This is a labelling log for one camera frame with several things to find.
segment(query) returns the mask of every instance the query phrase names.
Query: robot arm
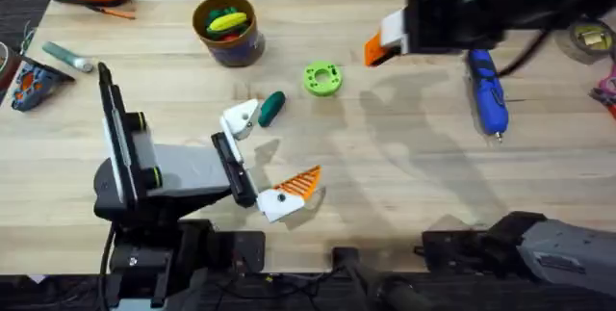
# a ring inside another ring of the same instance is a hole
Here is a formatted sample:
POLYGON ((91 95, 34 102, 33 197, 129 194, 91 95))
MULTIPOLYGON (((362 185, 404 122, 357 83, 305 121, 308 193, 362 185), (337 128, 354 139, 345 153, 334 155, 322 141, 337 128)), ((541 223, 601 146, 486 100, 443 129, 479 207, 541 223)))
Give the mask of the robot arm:
POLYGON ((487 231, 427 231, 431 272, 517 274, 616 296, 616 234, 513 212, 487 231))
POLYGON ((366 65, 395 55, 493 49, 508 29, 540 29, 543 39, 581 17, 599 18, 616 0, 406 0, 365 47, 366 65))

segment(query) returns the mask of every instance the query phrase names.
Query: orange and white object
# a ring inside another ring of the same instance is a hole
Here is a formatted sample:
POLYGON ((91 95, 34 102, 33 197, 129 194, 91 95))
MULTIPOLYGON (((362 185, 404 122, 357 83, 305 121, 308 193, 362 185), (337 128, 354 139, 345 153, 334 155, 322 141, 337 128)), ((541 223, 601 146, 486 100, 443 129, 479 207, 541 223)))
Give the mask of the orange and white object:
POLYGON ((396 55, 409 51, 404 33, 404 11, 391 13, 381 20, 378 33, 364 44, 364 65, 378 66, 396 55))
POLYGON ((257 196, 257 205, 269 222, 303 208, 319 184, 321 166, 306 170, 257 196))

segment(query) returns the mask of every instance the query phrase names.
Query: tape roll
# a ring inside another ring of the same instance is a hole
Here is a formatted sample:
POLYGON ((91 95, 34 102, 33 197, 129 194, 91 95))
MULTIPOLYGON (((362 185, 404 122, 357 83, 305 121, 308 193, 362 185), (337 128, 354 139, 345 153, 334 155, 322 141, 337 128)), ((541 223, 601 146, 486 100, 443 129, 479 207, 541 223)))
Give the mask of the tape roll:
POLYGON ((9 89, 21 59, 11 48, 0 42, 0 100, 9 89))
POLYGON ((579 21, 555 34, 556 44, 571 59, 586 65, 609 56, 614 48, 614 32, 599 20, 579 21))

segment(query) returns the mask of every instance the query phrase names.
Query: blue tool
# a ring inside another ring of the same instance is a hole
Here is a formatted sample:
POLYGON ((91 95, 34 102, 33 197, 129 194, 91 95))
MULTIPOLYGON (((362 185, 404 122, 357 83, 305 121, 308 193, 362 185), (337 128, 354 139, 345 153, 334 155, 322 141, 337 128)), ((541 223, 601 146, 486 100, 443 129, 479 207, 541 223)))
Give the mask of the blue tool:
POLYGON ((509 113, 494 62, 488 51, 470 50, 467 65, 483 130, 485 134, 494 135, 502 143, 502 133, 507 130, 509 123, 509 113))

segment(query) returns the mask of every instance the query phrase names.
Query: yellow object in cup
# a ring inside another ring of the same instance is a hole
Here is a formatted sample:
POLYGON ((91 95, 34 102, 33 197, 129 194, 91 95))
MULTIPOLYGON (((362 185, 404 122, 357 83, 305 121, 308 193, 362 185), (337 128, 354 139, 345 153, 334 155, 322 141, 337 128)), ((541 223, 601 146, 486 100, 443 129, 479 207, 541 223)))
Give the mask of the yellow object in cup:
POLYGON ((210 27, 208 29, 220 32, 231 27, 235 27, 241 23, 246 22, 248 17, 245 13, 230 13, 225 16, 218 17, 212 23, 210 23, 210 27))

